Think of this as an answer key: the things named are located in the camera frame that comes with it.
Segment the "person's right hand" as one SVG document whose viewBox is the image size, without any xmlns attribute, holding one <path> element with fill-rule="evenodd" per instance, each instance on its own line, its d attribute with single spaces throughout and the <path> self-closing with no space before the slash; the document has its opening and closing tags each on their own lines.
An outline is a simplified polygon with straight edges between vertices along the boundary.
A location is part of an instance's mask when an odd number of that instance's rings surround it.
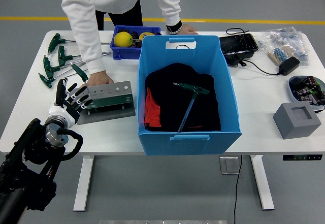
<svg viewBox="0 0 325 224">
<path fill-rule="evenodd" d="M 103 85 L 103 84 L 111 84 L 114 81 L 111 77 L 106 73 L 106 71 L 96 72 L 90 74 L 89 79 L 86 82 L 87 86 L 96 86 L 96 85 Z"/>
</svg>

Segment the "person's left hand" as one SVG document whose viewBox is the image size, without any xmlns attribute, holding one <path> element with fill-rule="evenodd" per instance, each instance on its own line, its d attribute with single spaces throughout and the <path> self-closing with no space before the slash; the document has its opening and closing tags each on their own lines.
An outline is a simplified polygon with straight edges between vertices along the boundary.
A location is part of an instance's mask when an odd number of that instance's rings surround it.
<svg viewBox="0 0 325 224">
<path fill-rule="evenodd" d="M 188 24 L 183 24 L 180 30 L 176 33 L 176 35 L 197 35 L 197 30 L 188 25 Z"/>
</svg>

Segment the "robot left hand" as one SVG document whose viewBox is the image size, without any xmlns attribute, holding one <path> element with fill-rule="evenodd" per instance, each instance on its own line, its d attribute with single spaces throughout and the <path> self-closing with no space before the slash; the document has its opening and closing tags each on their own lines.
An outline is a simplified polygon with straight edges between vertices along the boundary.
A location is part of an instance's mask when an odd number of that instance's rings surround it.
<svg viewBox="0 0 325 224">
<path fill-rule="evenodd" d="M 55 102 L 49 109 L 45 126 L 55 124 L 69 129 L 78 122 L 81 112 L 92 103 L 93 99 L 86 91 L 87 86 L 77 88 L 77 83 L 74 83 L 67 88 L 67 82 L 67 77 L 59 80 Z"/>
</svg>

